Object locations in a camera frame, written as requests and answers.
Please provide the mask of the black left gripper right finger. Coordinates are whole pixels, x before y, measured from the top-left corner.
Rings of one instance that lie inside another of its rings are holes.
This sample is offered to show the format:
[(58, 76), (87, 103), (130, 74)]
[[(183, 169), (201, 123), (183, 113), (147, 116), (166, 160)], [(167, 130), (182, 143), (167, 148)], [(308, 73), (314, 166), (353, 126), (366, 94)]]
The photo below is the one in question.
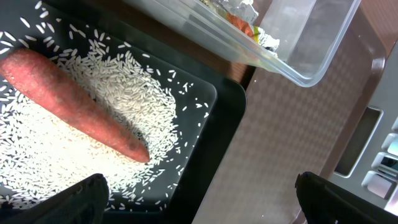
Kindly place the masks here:
[(397, 224), (397, 216), (312, 172), (299, 174), (295, 189), (308, 224)]

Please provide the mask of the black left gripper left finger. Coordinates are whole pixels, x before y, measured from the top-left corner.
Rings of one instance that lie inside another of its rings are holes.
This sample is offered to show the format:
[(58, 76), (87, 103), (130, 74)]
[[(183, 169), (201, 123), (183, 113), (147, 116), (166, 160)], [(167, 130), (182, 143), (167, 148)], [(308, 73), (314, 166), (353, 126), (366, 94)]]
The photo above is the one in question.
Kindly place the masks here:
[(1, 212), (1, 223), (101, 223), (108, 199), (106, 178), (93, 174), (32, 208)]

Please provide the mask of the orange carrot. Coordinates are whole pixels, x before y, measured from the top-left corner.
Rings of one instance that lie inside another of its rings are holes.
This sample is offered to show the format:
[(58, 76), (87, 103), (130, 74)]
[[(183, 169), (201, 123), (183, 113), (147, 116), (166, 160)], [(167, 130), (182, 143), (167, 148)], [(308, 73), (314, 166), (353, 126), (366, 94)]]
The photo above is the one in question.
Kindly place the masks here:
[(29, 49), (14, 50), (1, 60), (1, 75), (30, 100), (94, 140), (137, 162), (150, 161), (144, 145), (47, 57)]

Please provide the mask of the green foil snack wrapper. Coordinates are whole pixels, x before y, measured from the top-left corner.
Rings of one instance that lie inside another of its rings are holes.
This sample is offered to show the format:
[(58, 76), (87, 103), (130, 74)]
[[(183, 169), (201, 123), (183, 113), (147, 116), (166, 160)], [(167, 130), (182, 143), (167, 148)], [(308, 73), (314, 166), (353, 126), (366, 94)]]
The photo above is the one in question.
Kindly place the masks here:
[(253, 0), (200, 0), (200, 2), (277, 57), (276, 50), (279, 48), (280, 40), (274, 39), (264, 29), (253, 25), (259, 15), (253, 7)]

